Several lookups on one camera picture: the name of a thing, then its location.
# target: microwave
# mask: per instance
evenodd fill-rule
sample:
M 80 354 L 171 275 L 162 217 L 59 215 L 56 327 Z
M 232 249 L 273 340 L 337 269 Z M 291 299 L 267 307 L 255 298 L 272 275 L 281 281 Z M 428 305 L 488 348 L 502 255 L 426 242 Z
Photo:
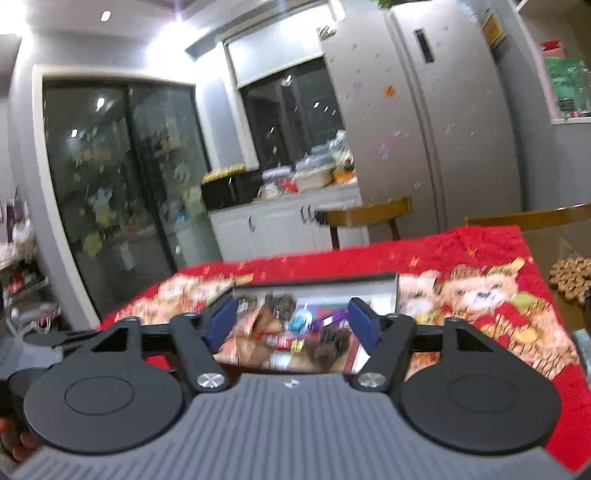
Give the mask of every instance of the microwave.
M 207 210 L 220 210 L 250 203 L 262 186 L 260 170 L 243 171 L 201 185 Z

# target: kitchen counter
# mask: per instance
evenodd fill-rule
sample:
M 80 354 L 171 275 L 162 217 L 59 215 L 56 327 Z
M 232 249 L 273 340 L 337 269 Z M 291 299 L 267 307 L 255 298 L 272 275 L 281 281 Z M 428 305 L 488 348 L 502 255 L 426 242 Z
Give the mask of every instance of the kitchen counter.
M 239 209 L 246 208 L 246 207 L 279 204 L 279 203 L 283 203 L 283 202 L 289 202 L 292 200 L 306 202 L 306 201 L 312 199 L 313 197 L 316 197 L 321 194 L 324 195 L 325 193 L 328 193 L 328 192 L 338 194 L 341 192 L 346 193 L 346 192 L 357 192 L 357 191 L 359 191 L 359 185 L 357 184 L 357 182 L 350 183 L 347 185 L 339 185 L 336 183 L 331 183 L 330 185 L 327 185 L 326 187 L 321 188 L 321 189 L 309 189 L 309 190 L 304 190 L 303 192 L 299 192 L 299 193 L 285 194 L 285 195 L 281 195 L 278 198 L 269 199 L 269 200 L 255 199 L 250 203 L 244 203 L 242 205 L 236 205 L 233 207 L 222 208 L 219 210 L 211 210 L 208 213 L 209 213 L 209 215 L 211 215 L 211 214 L 215 214 L 215 213 L 219 213 L 219 212 L 231 212 L 231 211 L 239 210 Z
M 356 183 L 332 184 L 322 189 L 211 211 L 209 218 L 222 258 L 227 262 L 242 261 L 331 250 L 330 229 L 316 223 L 316 212 L 350 208 L 361 203 L 361 192 Z M 342 248 L 369 242 L 365 227 L 341 228 L 339 239 Z

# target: metal screw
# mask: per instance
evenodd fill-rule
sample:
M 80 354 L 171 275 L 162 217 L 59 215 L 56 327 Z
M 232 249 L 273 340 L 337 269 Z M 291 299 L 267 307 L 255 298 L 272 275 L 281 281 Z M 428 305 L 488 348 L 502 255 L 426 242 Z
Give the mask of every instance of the metal screw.
M 221 387 L 226 382 L 226 377 L 222 374 L 201 374 L 197 378 L 197 384 L 202 388 Z
M 359 385 L 366 388 L 378 388 L 386 383 L 386 377 L 382 374 L 375 372 L 369 372 L 361 374 L 357 377 Z

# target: cartoon cat print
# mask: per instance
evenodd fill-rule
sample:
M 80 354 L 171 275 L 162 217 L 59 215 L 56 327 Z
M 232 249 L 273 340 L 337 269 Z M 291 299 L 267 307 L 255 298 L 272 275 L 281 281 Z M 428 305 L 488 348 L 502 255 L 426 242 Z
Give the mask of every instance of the cartoon cat print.
M 442 325 L 443 317 L 437 308 L 439 296 L 434 289 L 438 276 L 436 270 L 427 270 L 420 275 L 400 275 L 400 312 L 421 325 Z M 438 352 L 414 353 L 406 378 L 438 361 Z
M 524 264 L 517 258 L 486 274 L 460 265 L 452 271 L 450 280 L 438 286 L 440 301 L 454 316 L 473 323 L 552 380 L 566 365 L 577 363 L 578 357 L 551 305 L 519 291 L 517 272 Z M 504 304 L 513 309 L 502 308 Z

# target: fridge magnet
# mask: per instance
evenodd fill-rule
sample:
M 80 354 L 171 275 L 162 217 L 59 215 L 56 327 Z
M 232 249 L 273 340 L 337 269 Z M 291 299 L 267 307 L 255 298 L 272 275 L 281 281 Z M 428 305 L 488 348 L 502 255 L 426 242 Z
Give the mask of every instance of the fridge magnet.
M 384 95 L 386 97 L 393 97 L 396 95 L 396 89 L 394 88 L 394 85 L 388 85 L 387 87 L 384 87 Z
M 112 196 L 112 189 L 98 189 L 97 192 L 88 199 L 88 203 L 90 203 L 90 206 L 95 213 L 96 223 L 105 228 L 111 226 L 112 221 L 117 217 L 117 213 L 114 210 L 111 210 L 111 206 L 109 205 Z
M 329 25 L 325 25 L 324 27 L 318 27 L 316 33 L 318 33 L 319 40 L 324 41 L 328 40 L 330 37 L 334 37 L 336 35 L 336 30 L 330 28 Z
M 379 151 L 379 156 L 382 157 L 382 160 L 387 160 L 390 156 L 390 150 L 386 145 L 382 145 L 382 148 Z
M 496 13 L 492 10 L 487 11 L 486 20 L 482 26 L 482 32 L 486 38 L 486 43 L 490 48 L 497 48 L 499 43 L 507 36 L 503 27 L 499 23 L 499 19 L 496 17 Z
M 89 257 L 96 257 L 103 250 L 103 241 L 100 238 L 100 233 L 92 232 L 86 235 L 82 248 Z

